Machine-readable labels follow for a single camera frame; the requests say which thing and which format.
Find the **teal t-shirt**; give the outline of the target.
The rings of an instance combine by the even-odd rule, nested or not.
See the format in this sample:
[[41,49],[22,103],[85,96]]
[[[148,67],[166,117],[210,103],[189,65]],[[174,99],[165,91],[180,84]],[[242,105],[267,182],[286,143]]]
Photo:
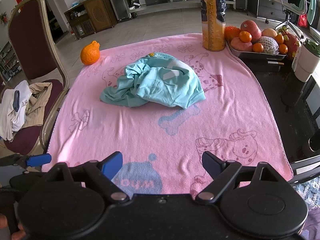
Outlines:
[[150,53],[127,65],[100,94],[104,103],[139,107],[148,102],[187,109],[205,100],[193,68],[165,53]]

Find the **beige jacket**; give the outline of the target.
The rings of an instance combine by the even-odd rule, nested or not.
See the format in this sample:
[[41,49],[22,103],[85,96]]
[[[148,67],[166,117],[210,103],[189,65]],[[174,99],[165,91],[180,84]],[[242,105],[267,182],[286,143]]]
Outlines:
[[51,82],[38,82],[29,85],[31,97],[27,103],[25,123],[22,128],[43,125],[45,107],[49,101],[52,87]]

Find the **white garment with blue collar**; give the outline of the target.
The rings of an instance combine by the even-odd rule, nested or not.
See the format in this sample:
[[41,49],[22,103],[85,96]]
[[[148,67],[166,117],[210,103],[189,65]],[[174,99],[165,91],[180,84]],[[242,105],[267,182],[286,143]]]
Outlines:
[[32,95],[26,80],[14,89],[6,89],[1,100],[1,138],[12,141],[14,132],[18,132],[25,123],[27,103]]

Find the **pink cartoon towel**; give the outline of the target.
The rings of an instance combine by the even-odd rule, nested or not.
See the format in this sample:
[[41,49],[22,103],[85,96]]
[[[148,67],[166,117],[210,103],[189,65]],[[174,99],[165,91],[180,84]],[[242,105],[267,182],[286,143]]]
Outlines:
[[[166,53],[192,67],[204,101],[187,109],[157,103],[139,107],[102,102],[124,68],[141,57]],[[161,37],[103,50],[100,60],[84,67],[59,111],[48,146],[52,161],[73,167],[123,155],[113,182],[134,193],[196,195],[210,182],[202,154],[245,166],[270,163],[286,180],[293,177],[279,130],[263,90],[245,64],[228,48],[203,48],[200,34]]]

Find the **cigarette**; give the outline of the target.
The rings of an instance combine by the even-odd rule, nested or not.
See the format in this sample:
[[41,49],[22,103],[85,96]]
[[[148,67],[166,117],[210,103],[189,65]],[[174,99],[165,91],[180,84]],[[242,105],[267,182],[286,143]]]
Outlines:
[[267,64],[280,65],[280,66],[284,65],[283,62],[278,62],[278,61],[267,61]]

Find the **bumpy orange citrus fruit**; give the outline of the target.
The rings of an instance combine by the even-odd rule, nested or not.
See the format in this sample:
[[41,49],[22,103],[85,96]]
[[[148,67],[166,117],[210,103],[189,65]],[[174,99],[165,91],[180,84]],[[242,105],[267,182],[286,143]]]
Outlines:
[[92,41],[86,45],[80,53],[81,62],[84,65],[91,65],[96,63],[100,58],[100,43]]

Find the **metal fruit tray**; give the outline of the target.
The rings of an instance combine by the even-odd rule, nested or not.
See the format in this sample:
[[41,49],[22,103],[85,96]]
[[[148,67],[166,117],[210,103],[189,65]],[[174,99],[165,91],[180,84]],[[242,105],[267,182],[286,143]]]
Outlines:
[[235,50],[229,41],[226,41],[233,55],[240,59],[250,59],[250,60],[267,60],[267,61],[282,61],[286,55],[281,54],[266,54],[266,53],[255,53],[248,51]]

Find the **maroon banquet chair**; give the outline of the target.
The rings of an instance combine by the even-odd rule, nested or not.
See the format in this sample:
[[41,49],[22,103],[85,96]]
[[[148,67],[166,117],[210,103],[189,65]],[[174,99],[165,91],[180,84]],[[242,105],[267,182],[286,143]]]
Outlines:
[[45,0],[23,0],[13,10],[8,25],[9,43],[17,56],[29,85],[38,82],[53,84],[45,107],[42,126],[21,128],[12,141],[4,141],[13,153],[32,154],[37,146],[48,145],[50,124],[69,90],[69,79],[53,41]]

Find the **white cup with green lid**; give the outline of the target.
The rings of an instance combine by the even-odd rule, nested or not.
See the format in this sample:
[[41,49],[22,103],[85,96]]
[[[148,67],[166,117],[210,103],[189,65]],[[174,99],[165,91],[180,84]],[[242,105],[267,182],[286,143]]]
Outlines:
[[306,39],[297,49],[292,69],[299,81],[307,82],[319,65],[319,44]]

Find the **net-wrapped pale fruit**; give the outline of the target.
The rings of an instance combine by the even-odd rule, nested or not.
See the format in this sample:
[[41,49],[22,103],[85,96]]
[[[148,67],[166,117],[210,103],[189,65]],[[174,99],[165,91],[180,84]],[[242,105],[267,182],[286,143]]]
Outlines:
[[262,36],[258,43],[263,45],[263,53],[277,55],[279,53],[279,45],[274,38]]

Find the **large red apple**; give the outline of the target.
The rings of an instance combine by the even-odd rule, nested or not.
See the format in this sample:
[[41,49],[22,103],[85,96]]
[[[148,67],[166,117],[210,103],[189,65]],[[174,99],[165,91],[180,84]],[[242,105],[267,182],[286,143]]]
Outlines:
[[252,36],[252,42],[257,42],[261,38],[261,30],[253,20],[246,20],[240,26],[241,31],[247,31]]

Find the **wooden cabinet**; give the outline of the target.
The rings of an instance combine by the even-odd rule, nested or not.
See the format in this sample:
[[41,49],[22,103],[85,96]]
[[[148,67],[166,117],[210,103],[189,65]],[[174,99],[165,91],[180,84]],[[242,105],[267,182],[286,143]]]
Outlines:
[[110,0],[85,0],[67,10],[65,17],[78,40],[118,23]]

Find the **office swivel chair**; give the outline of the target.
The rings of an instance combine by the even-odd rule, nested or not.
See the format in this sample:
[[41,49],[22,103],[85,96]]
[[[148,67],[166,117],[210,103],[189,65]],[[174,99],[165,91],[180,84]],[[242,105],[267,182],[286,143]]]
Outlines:
[[298,28],[290,22],[291,14],[294,13],[298,16],[304,15],[307,12],[307,0],[300,0],[299,6],[296,6],[293,3],[289,3],[285,0],[269,0],[272,3],[279,3],[281,4],[281,7],[283,9],[283,12],[285,12],[286,17],[285,21],[278,24],[275,28],[276,31],[280,31],[282,27],[285,27],[286,29],[289,27],[292,29],[292,31],[296,34],[299,40],[304,38],[304,35],[301,31],[298,30]]

